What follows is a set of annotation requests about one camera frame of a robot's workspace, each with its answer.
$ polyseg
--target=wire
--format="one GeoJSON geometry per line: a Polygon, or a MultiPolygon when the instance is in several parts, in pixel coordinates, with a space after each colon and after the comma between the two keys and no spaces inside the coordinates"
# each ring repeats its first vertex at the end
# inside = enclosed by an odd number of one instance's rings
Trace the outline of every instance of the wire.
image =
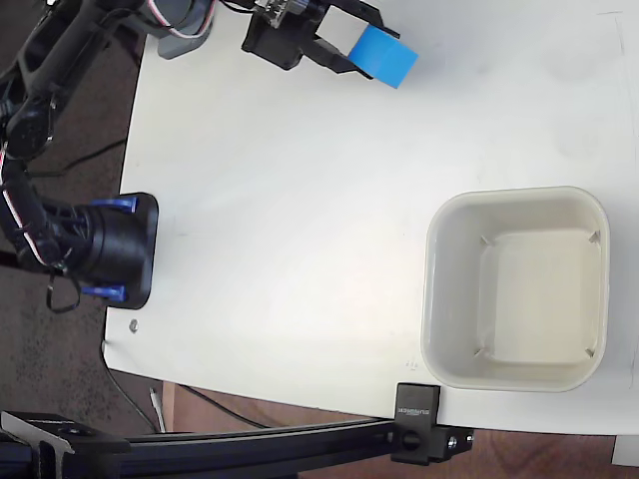
{"type": "Polygon", "coordinates": [[[242,414],[238,414],[235,411],[232,411],[228,407],[225,407],[222,404],[220,404],[215,399],[210,398],[209,396],[201,393],[200,391],[198,391],[197,389],[194,389],[191,386],[185,386],[184,384],[180,384],[180,387],[182,387],[183,389],[189,391],[191,394],[194,394],[194,395],[198,396],[200,399],[202,399],[204,401],[207,401],[209,404],[211,404],[212,406],[217,407],[222,412],[224,412],[226,414],[229,414],[232,417],[235,417],[239,421],[244,422],[245,424],[249,424],[251,426],[257,427],[258,429],[269,429],[269,426],[266,426],[266,425],[264,425],[264,424],[262,424],[262,423],[260,423],[258,421],[254,421],[253,419],[249,419],[248,417],[245,417],[242,414]]]}
{"type": "Polygon", "coordinates": [[[45,303],[47,304],[47,308],[49,308],[49,310],[55,314],[64,314],[66,312],[73,311],[80,305],[80,301],[82,299],[82,289],[80,288],[80,283],[78,282],[78,280],[72,274],[69,274],[66,270],[63,271],[63,273],[71,281],[71,284],[73,284],[73,287],[76,290],[76,300],[73,303],[62,307],[56,307],[53,305],[53,285],[56,279],[56,272],[54,269],[52,269],[49,273],[49,284],[47,285],[47,296],[45,303]]]}
{"type": "Polygon", "coordinates": [[[160,431],[158,430],[158,427],[153,423],[153,421],[149,418],[149,416],[145,414],[145,412],[136,403],[136,401],[131,399],[131,396],[129,396],[129,394],[127,394],[127,392],[122,388],[122,386],[118,383],[113,373],[111,372],[111,369],[109,369],[107,360],[104,358],[104,344],[107,342],[106,335],[107,335],[107,317],[105,314],[104,322],[102,325],[102,341],[100,342],[100,350],[98,351],[98,354],[100,356],[100,361],[102,362],[102,365],[104,366],[104,370],[107,373],[107,376],[109,376],[109,379],[111,379],[111,382],[113,383],[113,385],[116,386],[116,389],[118,389],[118,392],[122,394],[122,396],[127,400],[127,402],[131,405],[131,407],[133,407],[133,409],[140,415],[140,417],[144,420],[144,422],[147,423],[147,425],[153,431],[153,433],[159,434],[160,431]]]}
{"type": "Polygon", "coordinates": [[[189,16],[191,15],[191,13],[193,12],[193,9],[196,7],[196,0],[190,0],[189,3],[189,8],[187,8],[187,13],[185,13],[184,17],[182,17],[182,20],[180,20],[177,23],[174,23],[173,25],[161,25],[160,23],[157,22],[153,22],[148,20],[144,14],[140,11],[136,12],[136,15],[138,16],[138,19],[144,23],[145,25],[148,25],[150,27],[153,28],[161,28],[161,29],[169,29],[169,28],[181,28],[184,23],[189,20],[189,16]]]}
{"type": "Polygon", "coordinates": [[[200,28],[194,35],[187,35],[185,33],[182,33],[180,30],[173,28],[169,20],[165,18],[165,16],[162,14],[160,9],[156,5],[155,0],[147,0],[147,6],[149,7],[149,10],[151,10],[151,13],[156,18],[156,20],[160,23],[160,25],[166,27],[169,30],[169,32],[171,32],[172,35],[178,38],[183,38],[185,40],[195,40],[195,39],[201,38],[209,30],[209,27],[211,26],[211,23],[213,22],[213,14],[216,9],[216,1],[217,0],[211,0],[211,7],[209,8],[209,12],[207,13],[204,21],[202,22],[202,25],[200,26],[200,28]]]}
{"type": "Polygon", "coordinates": [[[107,145],[106,147],[101,148],[100,150],[90,153],[89,155],[85,155],[84,157],[80,157],[77,160],[74,160],[73,162],[69,163],[66,167],[61,168],[60,170],[54,170],[52,172],[29,172],[29,175],[31,176],[31,178],[60,178],[60,177],[64,177],[67,173],[69,173],[71,170],[73,170],[74,168],[76,168],[79,165],[82,165],[85,162],[88,162],[89,160],[93,160],[95,158],[101,157],[102,155],[104,155],[107,152],[110,152],[111,150],[114,150],[118,147],[121,147],[123,145],[126,145],[127,143],[127,139],[123,138],[122,140],[118,140],[117,142],[113,142],[109,145],[107,145]]]}
{"type": "Polygon", "coordinates": [[[9,197],[9,192],[7,190],[6,183],[2,176],[6,157],[7,157],[7,144],[5,142],[3,145],[0,145],[0,187],[2,187],[2,197],[4,198],[4,201],[7,204],[7,207],[9,208],[9,212],[11,213],[11,216],[13,217],[13,221],[16,222],[18,230],[22,231],[22,235],[24,236],[25,241],[29,245],[29,249],[31,250],[33,255],[36,257],[38,262],[40,262],[44,266],[47,266],[48,264],[45,262],[42,256],[40,256],[40,253],[38,252],[38,248],[36,247],[36,244],[33,241],[33,238],[31,238],[31,235],[29,234],[29,232],[26,231],[24,223],[22,222],[20,215],[15,209],[13,202],[11,201],[11,197],[9,197]]]}
{"type": "Polygon", "coordinates": [[[222,4],[227,7],[229,10],[232,10],[236,13],[251,13],[253,14],[254,11],[253,10],[249,10],[247,8],[240,8],[240,7],[236,7],[235,5],[232,5],[231,3],[229,3],[228,0],[220,0],[222,2],[222,4]]]}
{"type": "Polygon", "coordinates": [[[151,404],[153,404],[153,408],[156,410],[156,415],[158,416],[160,432],[167,432],[167,425],[164,422],[164,413],[162,412],[162,399],[160,399],[160,395],[153,387],[149,388],[149,395],[151,396],[151,404]]]}

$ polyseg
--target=black plastic part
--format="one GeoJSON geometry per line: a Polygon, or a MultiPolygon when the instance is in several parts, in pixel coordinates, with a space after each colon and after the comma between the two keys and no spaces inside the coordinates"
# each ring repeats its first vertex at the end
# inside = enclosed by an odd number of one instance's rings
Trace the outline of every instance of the black plastic part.
{"type": "Polygon", "coordinates": [[[119,195],[137,198],[134,213],[109,207],[81,207],[90,220],[91,247],[86,257],[73,269],[83,280],[96,285],[124,285],[124,302],[107,300],[123,309],[140,309],[151,294],[153,259],[158,229],[158,202],[147,193],[119,195]]]}
{"type": "Polygon", "coordinates": [[[323,15],[318,20],[289,15],[280,28],[275,29],[259,13],[254,13],[242,49],[283,70],[290,70],[298,65],[304,55],[302,40],[315,34],[321,18],[323,15]]]}
{"type": "MultiPolygon", "coordinates": [[[[3,412],[2,428],[32,448],[33,458],[18,444],[13,449],[32,464],[38,479],[286,478],[386,455],[392,447],[392,421],[378,419],[124,440],[55,414],[3,412]]],[[[7,452],[0,443],[0,465],[7,452]]],[[[10,461],[12,470],[20,468],[20,462],[10,461]]]]}
{"type": "Polygon", "coordinates": [[[40,257],[46,264],[62,259],[60,246],[54,238],[52,225],[48,221],[42,200],[30,185],[24,173],[24,164],[17,160],[4,160],[2,180],[7,195],[18,217],[24,222],[21,231],[16,224],[5,199],[0,199],[0,227],[4,236],[13,244],[17,257],[25,269],[42,271],[42,265],[32,253],[24,238],[28,231],[37,247],[40,257]]]}
{"type": "Polygon", "coordinates": [[[469,451],[474,431],[436,424],[439,386],[397,385],[391,460],[427,466],[469,451]]]}
{"type": "Polygon", "coordinates": [[[256,4],[255,0],[227,0],[227,2],[246,10],[251,10],[256,4]]]}
{"type": "Polygon", "coordinates": [[[50,102],[40,99],[25,102],[7,126],[7,137],[11,140],[7,148],[9,156],[31,160],[43,151],[53,138],[52,113],[50,102]]]}
{"type": "Polygon", "coordinates": [[[32,479],[31,448],[0,433],[0,478],[32,479]]]}

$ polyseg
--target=square bowl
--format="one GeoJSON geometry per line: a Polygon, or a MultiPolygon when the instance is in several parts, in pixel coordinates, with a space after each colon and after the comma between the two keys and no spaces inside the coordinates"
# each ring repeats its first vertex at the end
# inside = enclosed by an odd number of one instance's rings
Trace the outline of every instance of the square bowl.
{"type": "Polygon", "coordinates": [[[603,357],[610,228],[573,187],[463,194],[428,230],[422,354],[443,384],[567,391],[603,357]]]}

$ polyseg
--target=white table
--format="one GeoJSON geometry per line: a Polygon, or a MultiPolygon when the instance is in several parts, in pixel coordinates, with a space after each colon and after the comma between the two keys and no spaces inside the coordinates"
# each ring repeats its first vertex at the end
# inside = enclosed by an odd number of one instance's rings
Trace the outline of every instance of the white table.
{"type": "MultiPolygon", "coordinates": [[[[574,185],[612,230],[603,363],[568,393],[444,389],[438,419],[639,434],[639,2],[371,3],[421,55],[397,91],[245,54],[248,18],[223,8],[193,54],[167,62],[149,42],[122,191],[160,202],[153,292],[109,311],[109,365],[392,417],[398,382],[436,383],[420,353],[435,211],[574,185]]],[[[326,21],[343,49],[363,28],[326,21]]]]}

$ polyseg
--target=blue bracket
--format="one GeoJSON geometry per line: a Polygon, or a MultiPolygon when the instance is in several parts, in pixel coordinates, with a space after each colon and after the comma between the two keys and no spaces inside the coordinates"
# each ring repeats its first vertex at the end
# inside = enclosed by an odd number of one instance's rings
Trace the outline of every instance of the blue bracket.
{"type": "Polygon", "coordinates": [[[82,293],[90,296],[104,297],[113,302],[124,302],[127,300],[127,289],[124,286],[82,286],[82,293]]]}
{"type": "Polygon", "coordinates": [[[368,25],[348,59],[374,78],[398,88],[417,61],[417,55],[392,35],[368,25]]]}
{"type": "Polygon", "coordinates": [[[135,213],[138,208],[138,198],[114,198],[111,200],[93,200],[91,202],[92,207],[106,207],[122,210],[125,213],[135,213]]]}

